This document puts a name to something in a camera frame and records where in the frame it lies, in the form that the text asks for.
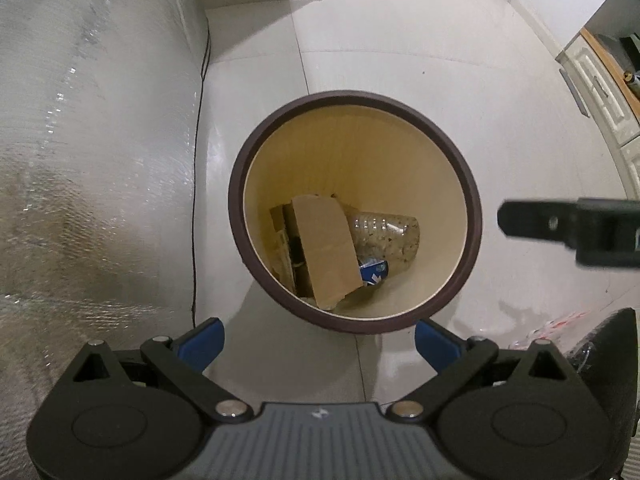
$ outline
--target white logo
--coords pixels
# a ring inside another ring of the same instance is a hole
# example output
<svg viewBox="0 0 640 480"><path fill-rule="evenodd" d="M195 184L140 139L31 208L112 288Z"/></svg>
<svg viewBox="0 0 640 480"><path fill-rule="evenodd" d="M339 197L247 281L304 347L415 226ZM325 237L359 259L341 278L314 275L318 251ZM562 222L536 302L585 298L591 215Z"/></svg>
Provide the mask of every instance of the white logo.
<svg viewBox="0 0 640 480"><path fill-rule="evenodd" d="M321 406L316 411L311 412L311 415L313 415L315 418L322 419L327 418L329 416L329 412Z"/></svg>

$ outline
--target blue package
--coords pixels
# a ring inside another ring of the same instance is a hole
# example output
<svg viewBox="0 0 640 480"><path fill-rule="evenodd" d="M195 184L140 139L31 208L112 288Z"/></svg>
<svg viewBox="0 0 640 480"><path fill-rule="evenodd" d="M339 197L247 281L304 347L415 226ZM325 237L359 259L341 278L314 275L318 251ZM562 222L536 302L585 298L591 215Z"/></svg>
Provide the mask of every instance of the blue package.
<svg viewBox="0 0 640 480"><path fill-rule="evenodd" d="M370 258L360 262L360 275L364 286L377 285L389 274L389 264L386 260Z"/></svg>

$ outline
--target trash can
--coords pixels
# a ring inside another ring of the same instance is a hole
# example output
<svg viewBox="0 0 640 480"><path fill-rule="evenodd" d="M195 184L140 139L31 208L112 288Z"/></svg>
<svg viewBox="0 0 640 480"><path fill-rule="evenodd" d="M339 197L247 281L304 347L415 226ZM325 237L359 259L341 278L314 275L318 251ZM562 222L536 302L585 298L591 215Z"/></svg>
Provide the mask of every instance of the trash can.
<svg viewBox="0 0 640 480"><path fill-rule="evenodd" d="M304 194L415 217L415 260L330 312L301 300L274 276L270 210ZM449 137L412 108L358 91L309 95L267 117L239 152L228 206L239 253L260 286L296 316L339 332L391 332L432 316L466 282L482 234L478 188Z"/></svg>

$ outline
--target cabinet handle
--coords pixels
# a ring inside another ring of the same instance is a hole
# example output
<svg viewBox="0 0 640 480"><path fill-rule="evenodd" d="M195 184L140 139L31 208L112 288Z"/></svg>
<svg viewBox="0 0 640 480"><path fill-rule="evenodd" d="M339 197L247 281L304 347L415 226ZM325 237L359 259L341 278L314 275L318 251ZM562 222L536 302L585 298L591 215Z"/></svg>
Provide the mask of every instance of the cabinet handle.
<svg viewBox="0 0 640 480"><path fill-rule="evenodd" d="M600 91L604 94L604 97L609 98L609 94L607 94L605 92L605 89L602 87L602 83L600 82L600 80L598 79L598 76L593 76L593 81L598 83L598 86L600 87Z"/></svg>

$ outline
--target bottle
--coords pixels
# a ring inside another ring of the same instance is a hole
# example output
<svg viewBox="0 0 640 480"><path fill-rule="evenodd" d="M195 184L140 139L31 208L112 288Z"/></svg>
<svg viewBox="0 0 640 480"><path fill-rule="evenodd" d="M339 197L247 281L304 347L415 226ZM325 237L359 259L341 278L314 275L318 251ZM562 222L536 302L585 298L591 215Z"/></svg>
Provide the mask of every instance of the bottle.
<svg viewBox="0 0 640 480"><path fill-rule="evenodd" d="M629 89L636 95L636 97L640 98L640 78L638 78L638 74L625 72L624 79Z"/></svg>
<svg viewBox="0 0 640 480"><path fill-rule="evenodd" d="M420 226L412 216L350 210L347 220L359 260L386 260L389 275L393 275L415 259Z"/></svg>

